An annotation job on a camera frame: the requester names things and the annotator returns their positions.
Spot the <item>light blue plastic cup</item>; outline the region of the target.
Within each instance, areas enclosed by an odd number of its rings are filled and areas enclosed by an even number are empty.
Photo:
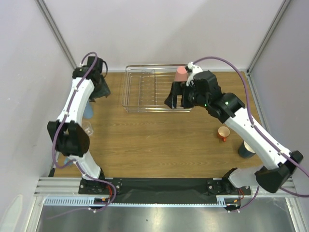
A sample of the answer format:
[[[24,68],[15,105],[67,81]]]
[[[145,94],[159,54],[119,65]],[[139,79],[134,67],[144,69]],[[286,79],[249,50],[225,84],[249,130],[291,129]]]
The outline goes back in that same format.
[[[90,102],[88,101],[84,109],[83,118],[91,119],[92,117],[93,117],[93,109]]]

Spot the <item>clear plastic cup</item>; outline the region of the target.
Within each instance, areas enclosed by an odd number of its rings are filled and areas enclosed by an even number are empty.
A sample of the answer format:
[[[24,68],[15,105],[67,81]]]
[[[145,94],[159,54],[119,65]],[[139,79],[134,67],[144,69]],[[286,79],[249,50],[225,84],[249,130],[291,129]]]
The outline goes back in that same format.
[[[82,128],[88,136],[91,136],[94,132],[92,125],[89,121],[83,121],[82,122]]]

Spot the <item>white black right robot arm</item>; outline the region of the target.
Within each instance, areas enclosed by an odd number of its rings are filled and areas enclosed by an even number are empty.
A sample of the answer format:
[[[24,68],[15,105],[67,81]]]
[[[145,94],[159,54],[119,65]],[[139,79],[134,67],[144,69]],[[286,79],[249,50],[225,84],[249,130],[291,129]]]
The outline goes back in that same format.
[[[263,162],[261,168],[230,170],[222,182],[223,191],[234,194],[243,186],[260,186],[276,193],[296,170],[303,159],[299,151],[291,152],[280,145],[248,113],[245,104],[233,93],[223,93],[216,76],[210,71],[176,74],[165,104],[175,109],[177,97],[181,96],[183,108],[200,106],[236,132]]]

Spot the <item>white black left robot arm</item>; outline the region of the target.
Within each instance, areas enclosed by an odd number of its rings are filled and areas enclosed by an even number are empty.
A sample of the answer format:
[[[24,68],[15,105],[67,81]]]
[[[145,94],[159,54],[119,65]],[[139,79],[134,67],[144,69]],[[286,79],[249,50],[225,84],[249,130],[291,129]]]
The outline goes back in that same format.
[[[104,172],[90,154],[90,138],[82,128],[86,105],[111,93],[103,70],[107,63],[96,52],[87,53],[80,66],[72,73],[72,86],[63,110],[57,120],[47,124],[52,140],[52,161],[58,169],[75,164],[82,174],[84,187],[102,193],[107,185]]]

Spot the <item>pink plastic cup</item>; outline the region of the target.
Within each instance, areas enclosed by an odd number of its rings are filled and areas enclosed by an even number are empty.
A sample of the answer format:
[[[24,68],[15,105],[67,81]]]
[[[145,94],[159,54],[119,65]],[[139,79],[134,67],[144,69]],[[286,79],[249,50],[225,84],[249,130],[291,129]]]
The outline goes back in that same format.
[[[188,80],[188,73],[184,66],[179,66],[176,70],[174,81],[186,82]]]

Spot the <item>blue patterned cup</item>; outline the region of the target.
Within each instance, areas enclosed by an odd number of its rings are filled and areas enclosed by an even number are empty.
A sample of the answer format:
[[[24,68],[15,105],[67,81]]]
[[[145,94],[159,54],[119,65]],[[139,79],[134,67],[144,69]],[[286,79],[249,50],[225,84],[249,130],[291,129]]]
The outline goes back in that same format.
[[[73,162],[68,158],[68,157],[65,157],[64,161],[63,161],[63,165],[64,166],[71,166],[73,165]]]

